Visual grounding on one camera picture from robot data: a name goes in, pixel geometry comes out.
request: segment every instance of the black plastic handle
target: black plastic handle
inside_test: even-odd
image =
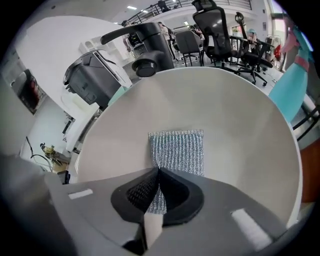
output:
[[[148,37],[161,33],[161,29],[158,23],[152,22],[127,26],[103,35],[100,38],[100,42],[101,44],[105,45],[118,37],[130,33],[137,33],[139,39],[143,42]]]

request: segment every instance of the black knob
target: black knob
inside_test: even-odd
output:
[[[136,67],[135,73],[138,77],[148,78],[157,72],[157,65],[153,62],[144,62]]]

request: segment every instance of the teal fabric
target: teal fabric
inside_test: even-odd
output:
[[[119,99],[120,96],[126,92],[126,90],[128,90],[128,88],[121,86],[110,99],[108,106],[111,106],[117,99]]]

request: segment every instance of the white label strip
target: white label strip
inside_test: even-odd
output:
[[[86,190],[83,190],[83,191],[80,191],[80,192],[76,192],[76,193],[72,193],[72,194],[69,194],[69,198],[72,200],[72,199],[77,199],[77,198],[82,198],[82,197],[85,197],[85,196],[88,196],[88,195],[91,195],[93,194],[94,192],[91,190],[91,189],[86,189]]]
[[[264,232],[244,209],[235,210],[231,216],[257,252],[272,243],[270,236]]]

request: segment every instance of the mesh chair back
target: mesh chair back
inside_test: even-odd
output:
[[[199,44],[201,40],[190,30],[177,33],[175,41],[182,54],[193,54],[200,51]]]
[[[204,50],[209,46],[214,47],[214,55],[223,56],[231,52],[231,43],[228,33],[226,14],[220,7],[206,8],[193,15],[195,23],[204,35]]]

